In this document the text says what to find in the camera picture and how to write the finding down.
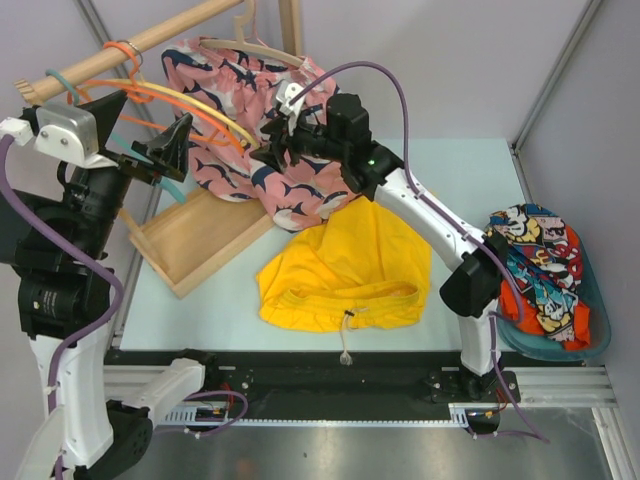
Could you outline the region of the yellow hanger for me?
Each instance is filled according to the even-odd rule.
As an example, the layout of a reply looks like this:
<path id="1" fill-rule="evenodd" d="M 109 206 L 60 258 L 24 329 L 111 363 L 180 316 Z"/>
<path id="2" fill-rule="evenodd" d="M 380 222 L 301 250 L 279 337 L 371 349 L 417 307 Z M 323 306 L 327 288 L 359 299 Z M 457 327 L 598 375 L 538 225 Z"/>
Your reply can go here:
<path id="1" fill-rule="evenodd" d="M 211 129 L 208 134 L 191 133 L 190 139 L 207 145 L 230 146 L 243 154 L 249 147 L 257 148 L 258 140 L 236 121 L 215 109 L 212 105 L 168 87 L 148 82 L 134 82 L 128 79 L 88 80 L 77 87 L 80 99 L 88 102 L 89 91 L 99 87 L 124 90 L 128 98 L 138 104 L 160 101 L 194 116 Z"/>

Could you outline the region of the yellow shorts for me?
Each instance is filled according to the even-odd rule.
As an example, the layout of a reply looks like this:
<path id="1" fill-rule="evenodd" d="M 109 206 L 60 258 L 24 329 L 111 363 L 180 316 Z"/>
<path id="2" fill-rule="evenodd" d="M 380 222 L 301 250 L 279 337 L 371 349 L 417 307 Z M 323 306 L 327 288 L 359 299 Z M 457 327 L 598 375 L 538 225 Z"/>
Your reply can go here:
<path id="1" fill-rule="evenodd" d="M 306 333 L 394 330 L 420 322 L 431 246 L 394 213 L 359 198 L 297 234 L 257 274 L 259 317 Z"/>

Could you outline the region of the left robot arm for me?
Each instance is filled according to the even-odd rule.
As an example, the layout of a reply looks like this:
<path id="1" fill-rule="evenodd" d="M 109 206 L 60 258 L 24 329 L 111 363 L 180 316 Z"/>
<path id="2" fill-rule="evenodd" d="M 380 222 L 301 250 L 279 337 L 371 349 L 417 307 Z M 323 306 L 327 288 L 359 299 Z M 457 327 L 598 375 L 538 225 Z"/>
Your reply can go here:
<path id="1" fill-rule="evenodd" d="M 221 387 L 215 358 L 181 351 L 139 392 L 109 400 L 104 355 L 109 321 L 124 296 L 102 265 L 133 179 L 183 180 L 193 118 L 184 115 L 130 154 L 106 144 L 127 102 L 123 91 L 75 106 L 50 102 L 1 124 L 1 148 L 30 146 L 58 161 L 58 200 L 1 186 L 1 261 L 20 279 L 19 320 L 37 359 L 54 443 L 37 440 L 23 479 L 114 479 L 138 463 L 157 424 L 194 394 Z"/>

